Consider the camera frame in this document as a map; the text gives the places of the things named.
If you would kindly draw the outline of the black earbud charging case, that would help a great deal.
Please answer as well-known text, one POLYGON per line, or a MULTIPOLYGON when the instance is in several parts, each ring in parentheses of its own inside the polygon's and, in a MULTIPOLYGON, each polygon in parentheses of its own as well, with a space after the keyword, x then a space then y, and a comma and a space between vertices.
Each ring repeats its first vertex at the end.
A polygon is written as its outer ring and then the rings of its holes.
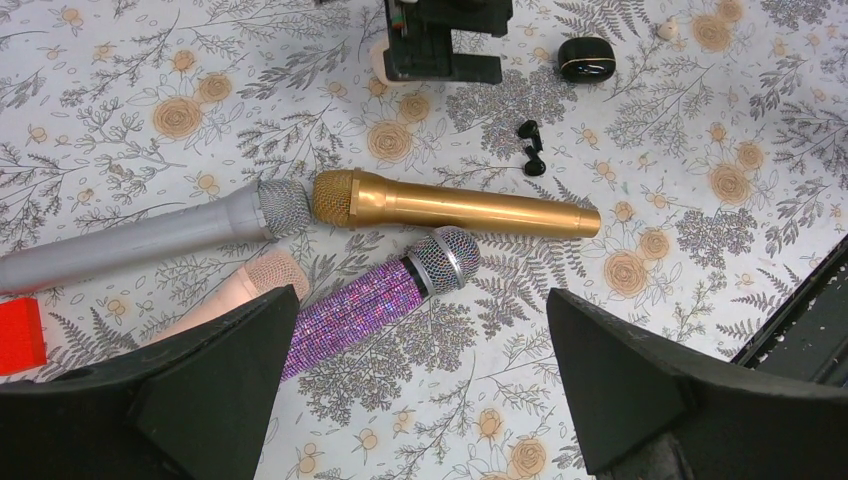
POLYGON ((610 79, 617 62, 611 44, 598 37, 566 40, 558 49, 559 74, 574 84, 598 84, 610 79))

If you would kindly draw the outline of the cream earbud charging case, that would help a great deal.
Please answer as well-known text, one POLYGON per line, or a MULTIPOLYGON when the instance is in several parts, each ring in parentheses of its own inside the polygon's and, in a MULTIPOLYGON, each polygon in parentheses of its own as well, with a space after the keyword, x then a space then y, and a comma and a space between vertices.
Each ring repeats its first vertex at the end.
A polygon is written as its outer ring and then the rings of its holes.
POLYGON ((373 73, 380 83, 388 87, 403 86, 405 82, 390 80, 387 76, 387 69, 384 60, 384 52, 389 49, 389 39, 387 36, 380 38, 369 50, 369 58, 373 73))

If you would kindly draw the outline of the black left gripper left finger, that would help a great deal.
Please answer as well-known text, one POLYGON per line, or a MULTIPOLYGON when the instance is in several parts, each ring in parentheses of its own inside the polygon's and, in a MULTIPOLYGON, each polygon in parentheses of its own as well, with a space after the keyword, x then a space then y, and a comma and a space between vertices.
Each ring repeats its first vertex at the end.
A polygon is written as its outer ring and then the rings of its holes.
POLYGON ((250 479, 299 301, 276 288, 192 329, 1 388, 5 479, 250 479))

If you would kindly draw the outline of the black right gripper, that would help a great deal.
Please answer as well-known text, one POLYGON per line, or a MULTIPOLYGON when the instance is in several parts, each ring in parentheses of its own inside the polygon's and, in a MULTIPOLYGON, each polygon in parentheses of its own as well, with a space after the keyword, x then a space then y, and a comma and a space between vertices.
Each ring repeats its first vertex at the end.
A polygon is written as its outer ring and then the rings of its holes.
MULTIPOLYGON (((513 17, 509 0, 419 0, 384 2, 390 29, 404 37, 440 30, 461 30, 502 37, 513 17)), ((495 85, 502 81, 494 56, 455 53, 449 33, 419 40, 388 36, 384 73, 393 82, 441 81, 495 85)))

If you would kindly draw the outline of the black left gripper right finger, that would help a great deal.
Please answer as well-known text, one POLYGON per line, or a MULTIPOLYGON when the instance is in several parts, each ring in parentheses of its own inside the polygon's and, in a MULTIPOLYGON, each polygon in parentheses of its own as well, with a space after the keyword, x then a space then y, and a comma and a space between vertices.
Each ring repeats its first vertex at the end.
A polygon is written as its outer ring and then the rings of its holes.
POLYGON ((702 354, 564 289, 549 331, 599 479, 843 479, 847 394, 702 354))

